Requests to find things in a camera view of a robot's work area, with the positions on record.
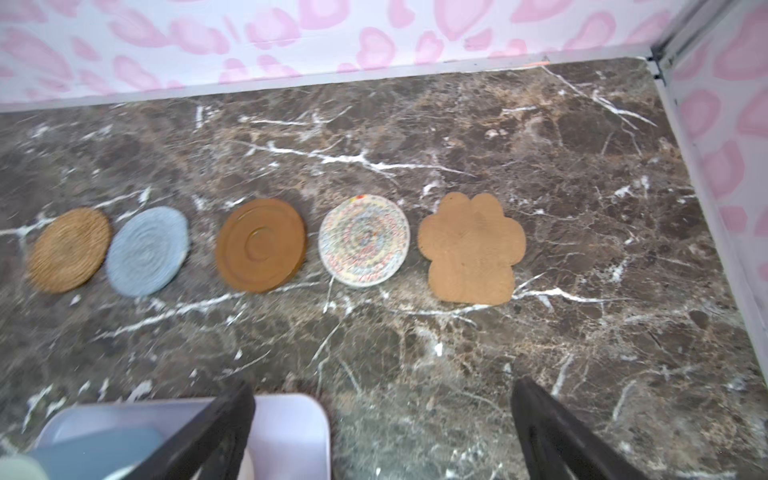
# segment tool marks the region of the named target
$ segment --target woven coaster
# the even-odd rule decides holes
[[[216,265],[234,288],[263,293],[293,278],[305,253],[299,214],[282,200],[262,198],[227,218],[216,242]]]
[[[112,230],[92,208],[61,215],[42,233],[27,262],[30,281],[40,290],[63,293],[87,282],[104,262]]]
[[[107,253],[107,278],[125,296],[145,296],[166,286],[189,253],[187,219],[179,210],[155,207],[131,218]]]
[[[397,205],[384,197],[358,195],[323,219],[320,259],[339,282],[376,285],[400,268],[410,241],[408,220]]]

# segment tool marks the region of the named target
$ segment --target paw-shaped coaster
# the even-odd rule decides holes
[[[429,288],[440,300],[498,305],[512,298],[525,233],[493,195],[452,192],[422,222],[419,250],[432,261]]]

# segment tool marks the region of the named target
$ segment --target marble floor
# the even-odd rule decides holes
[[[495,194],[525,229],[505,305],[429,292],[415,234],[451,191]],[[412,244],[393,278],[354,290],[331,284],[316,232],[363,193],[402,207]],[[293,281],[242,295],[214,245],[259,197],[301,213],[309,249]],[[81,205],[115,230],[184,212],[178,277],[139,300],[104,269],[35,292],[28,249]],[[766,386],[642,61],[4,114],[0,212],[6,451],[75,403],[213,396],[240,376],[324,404],[337,480],[523,479],[508,398],[532,376],[651,478],[768,472]]]

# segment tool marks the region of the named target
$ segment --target multicolored woven coaster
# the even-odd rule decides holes
[[[393,202],[358,195],[330,211],[319,232],[320,259],[339,282],[376,285],[395,274],[406,259],[411,230]]]

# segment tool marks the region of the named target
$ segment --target brown round coaster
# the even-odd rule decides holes
[[[104,262],[112,229],[92,208],[75,208],[54,220],[27,262],[30,281],[44,292],[63,293],[87,282]]]
[[[216,242],[216,265],[234,288],[263,293],[293,278],[305,252],[299,214],[282,200],[262,198],[227,219]]]

